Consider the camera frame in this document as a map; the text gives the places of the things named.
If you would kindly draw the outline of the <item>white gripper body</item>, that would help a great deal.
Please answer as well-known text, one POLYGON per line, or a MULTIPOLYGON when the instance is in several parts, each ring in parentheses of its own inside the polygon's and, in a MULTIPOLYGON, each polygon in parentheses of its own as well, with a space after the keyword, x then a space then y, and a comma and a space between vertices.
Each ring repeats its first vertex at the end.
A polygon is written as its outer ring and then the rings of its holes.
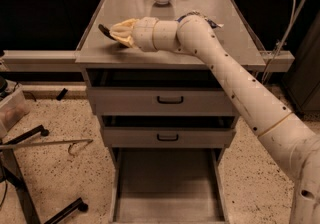
POLYGON ((144 17, 135 23, 132 30, 132 38, 140 50, 145 52, 156 51, 153 42, 153 31, 157 22, 157 18, 144 17))

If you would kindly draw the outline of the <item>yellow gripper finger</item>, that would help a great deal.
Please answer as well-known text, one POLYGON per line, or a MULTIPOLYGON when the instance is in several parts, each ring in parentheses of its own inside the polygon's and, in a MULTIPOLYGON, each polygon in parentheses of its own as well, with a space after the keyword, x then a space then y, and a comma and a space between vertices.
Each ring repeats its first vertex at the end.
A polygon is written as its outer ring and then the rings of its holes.
POLYGON ((114 35, 130 35, 136 22, 137 19, 131 18, 114 24, 110 29, 110 33, 114 35))
POLYGON ((118 41, 119 43, 121 43, 122 45, 125 45, 128 48, 135 48, 136 45, 134 43, 134 40, 132 38, 131 35, 127 36, 127 37, 123 37, 123 36, 117 36, 112 34, 112 37, 118 41))

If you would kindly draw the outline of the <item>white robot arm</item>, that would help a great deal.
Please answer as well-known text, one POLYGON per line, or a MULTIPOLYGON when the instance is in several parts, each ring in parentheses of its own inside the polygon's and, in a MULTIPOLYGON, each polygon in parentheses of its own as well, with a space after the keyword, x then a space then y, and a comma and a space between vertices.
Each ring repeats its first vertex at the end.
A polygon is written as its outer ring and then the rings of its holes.
POLYGON ((201 60, 280 169, 294 181, 289 224, 320 224, 320 137, 227 53, 209 19, 129 19, 112 38, 144 52, 170 51, 201 60))

